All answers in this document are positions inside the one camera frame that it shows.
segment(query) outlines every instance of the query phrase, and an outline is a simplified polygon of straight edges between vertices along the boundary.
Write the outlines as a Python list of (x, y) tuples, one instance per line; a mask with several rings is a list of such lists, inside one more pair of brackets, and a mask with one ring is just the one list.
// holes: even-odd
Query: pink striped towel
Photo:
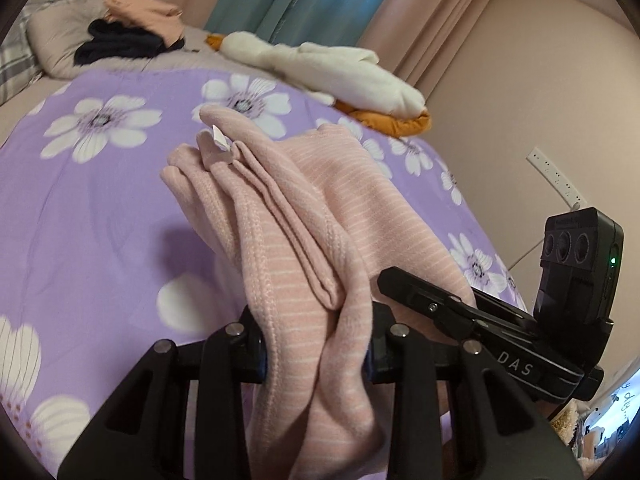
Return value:
[(269, 371), (249, 430), (257, 480), (358, 478), (384, 467), (390, 405), (362, 381), (372, 297), (442, 340), (431, 321), (380, 297), (389, 266), (474, 304), (446, 248), (341, 126), (274, 142), (241, 114), (207, 106), (199, 150), (181, 145), (162, 179), (194, 229), (242, 272)]

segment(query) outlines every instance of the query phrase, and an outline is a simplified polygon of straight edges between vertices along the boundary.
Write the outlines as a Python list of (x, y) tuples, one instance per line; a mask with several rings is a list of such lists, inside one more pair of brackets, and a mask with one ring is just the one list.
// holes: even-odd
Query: cable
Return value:
[[(580, 209), (580, 202), (576, 202), (574, 205), (571, 206), (571, 209), (569, 209), (569, 211), (573, 212), (573, 211), (578, 211), (578, 209)], [(542, 240), (540, 240), (538, 243), (536, 243), (532, 248), (530, 248), (526, 253), (524, 253), (521, 257), (519, 257), (514, 264), (511, 264), (511, 266), (509, 267), (509, 272), (511, 272), (511, 269), (513, 269), (513, 267), (515, 267), (517, 264), (519, 264), (522, 260), (524, 260), (524, 258), (526, 258), (527, 256), (529, 256), (533, 251), (536, 250), (536, 248), (542, 243), (544, 242), (545, 239), (544, 237), (542, 238)]]

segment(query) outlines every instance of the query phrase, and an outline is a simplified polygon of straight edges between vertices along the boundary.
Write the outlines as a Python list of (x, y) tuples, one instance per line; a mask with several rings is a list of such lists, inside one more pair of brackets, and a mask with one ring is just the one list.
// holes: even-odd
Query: bedspread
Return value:
[(160, 338), (237, 318), (240, 276), (191, 229), (159, 173), (222, 104), (273, 139), (346, 126), (443, 241), (469, 283), (521, 304), (438, 154), (293, 88), (212, 70), (89, 71), (39, 104), (0, 150), (0, 402), (56, 473), (90, 416)]

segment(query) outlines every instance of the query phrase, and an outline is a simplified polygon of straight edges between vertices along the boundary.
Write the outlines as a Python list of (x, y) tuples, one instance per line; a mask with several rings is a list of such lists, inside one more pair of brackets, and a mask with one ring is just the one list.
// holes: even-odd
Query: power outlet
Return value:
[(533, 148), (532, 152), (527, 155), (527, 160), (545, 177), (570, 208), (583, 209), (586, 207), (587, 203), (582, 194), (539, 148)]

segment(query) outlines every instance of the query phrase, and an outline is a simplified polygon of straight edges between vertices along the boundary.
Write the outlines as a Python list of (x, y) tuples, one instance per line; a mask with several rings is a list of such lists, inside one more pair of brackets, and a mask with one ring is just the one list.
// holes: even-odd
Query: pillow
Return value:
[(267, 72), (235, 63), (214, 52), (205, 43), (207, 32), (187, 25), (184, 27), (186, 45), (182, 50), (165, 52), (151, 59), (106, 57), (88, 65), (74, 64), (78, 47), (92, 38), (87, 31), (89, 23), (103, 18), (106, 11), (104, 0), (69, 0), (65, 5), (39, 9), (31, 16), (27, 35), (31, 48), (48, 76), (73, 79), (95, 68), (128, 72), (209, 68), (274, 79)]
[(0, 45), (0, 105), (20, 93), (42, 74), (27, 40), (27, 21), (36, 11), (66, 0), (26, 4)]

